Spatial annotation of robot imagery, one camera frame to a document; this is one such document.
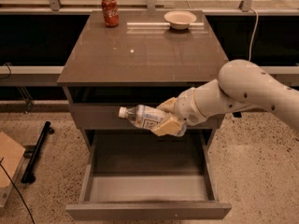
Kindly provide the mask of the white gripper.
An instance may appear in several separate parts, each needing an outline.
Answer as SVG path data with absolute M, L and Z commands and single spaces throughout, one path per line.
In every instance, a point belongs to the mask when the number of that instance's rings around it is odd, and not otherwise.
M 185 123 L 183 121 L 189 126 L 195 126 L 205 122 L 207 117 L 199 111 L 194 99 L 194 91 L 195 88 L 189 88 L 183 91 L 177 99 L 172 97 L 159 104 L 157 109 L 166 113 L 174 112 L 175 116 L 167 115 L 162 119 L 162 122 L 152 128 L 151 131 L 157 136 L 182 136 L 185 134 Z

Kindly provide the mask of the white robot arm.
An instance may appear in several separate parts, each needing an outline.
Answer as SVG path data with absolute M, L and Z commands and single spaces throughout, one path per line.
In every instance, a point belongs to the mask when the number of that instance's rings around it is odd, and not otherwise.
M 228 62 L 216 79 L 161 103 L 158 108 L 166 117 L 151 131 L 158 136 L 182 136 L 189 126 L 203 123 L 212 116 L 253 107 L 272 113 L 299 131 L 299 91 L 245 60 Z

